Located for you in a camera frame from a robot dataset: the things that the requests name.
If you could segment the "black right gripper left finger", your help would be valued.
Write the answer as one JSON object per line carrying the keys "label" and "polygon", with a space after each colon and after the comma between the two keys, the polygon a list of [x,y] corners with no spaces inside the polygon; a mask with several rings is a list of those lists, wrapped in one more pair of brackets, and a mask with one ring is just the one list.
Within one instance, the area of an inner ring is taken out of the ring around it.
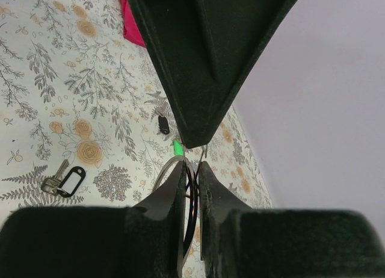
{"label": "black right gripper left finger", "polygon": [[1,229],[2,277],[180,277],[185,165],[133,207],[30,207]]}

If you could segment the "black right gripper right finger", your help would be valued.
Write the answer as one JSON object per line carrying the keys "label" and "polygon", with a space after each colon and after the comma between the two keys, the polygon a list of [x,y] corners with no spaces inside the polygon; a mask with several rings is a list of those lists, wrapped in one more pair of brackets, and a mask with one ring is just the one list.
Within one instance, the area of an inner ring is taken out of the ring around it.
{"label": "black right gripper right finger", "polygon": [[360,213],[253,209],[203,162],[201,257],[208,277],[383,277],[384,247]]}

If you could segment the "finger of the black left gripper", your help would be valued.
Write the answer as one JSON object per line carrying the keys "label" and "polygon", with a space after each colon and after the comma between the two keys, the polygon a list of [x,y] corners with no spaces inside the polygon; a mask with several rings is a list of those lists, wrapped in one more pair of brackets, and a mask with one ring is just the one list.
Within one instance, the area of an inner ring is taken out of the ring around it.
{"label": "finger of the black left gripper", "polygon": [[298,0],[128,0],[184,145],[208,144]]}

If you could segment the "large silver keyring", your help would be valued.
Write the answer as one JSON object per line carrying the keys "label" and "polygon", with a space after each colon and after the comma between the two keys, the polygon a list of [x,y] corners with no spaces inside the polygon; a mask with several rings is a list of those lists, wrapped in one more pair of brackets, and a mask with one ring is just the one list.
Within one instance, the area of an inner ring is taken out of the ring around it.
{"label": "large silver keyring", "polygon": [[202,162],[203,156],[206,154],[207,146],[202,147],[200,160],[195,169],[191,161],[186,157],[186,147],[184,144],[184,156],[173,155],[160,170],[158,177],[152,188],[152,192],[156,191],[162,184],[167,172],[171,167],[179,162],[184,162],[185,169],[185,185],[182,205],[184,206],[183,217],[185,221],[182,223],[183,235],[182,235],[182,254],[181,254],[181,267],[185,266],[188,260],[189,251],[192,246],[192,241],[197,226],[198,211],[199,211],[199,168]]}

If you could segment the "black key tag white label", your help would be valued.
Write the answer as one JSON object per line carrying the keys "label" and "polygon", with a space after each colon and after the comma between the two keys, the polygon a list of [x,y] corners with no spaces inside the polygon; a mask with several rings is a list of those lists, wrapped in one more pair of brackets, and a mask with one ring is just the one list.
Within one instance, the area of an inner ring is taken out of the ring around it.
{"label": "black key tag white label", "polygon": [[72,197],[82,184],[85,177],[86,172],[82,167],[72,167],[58,186],[58,195],[63,198]]}

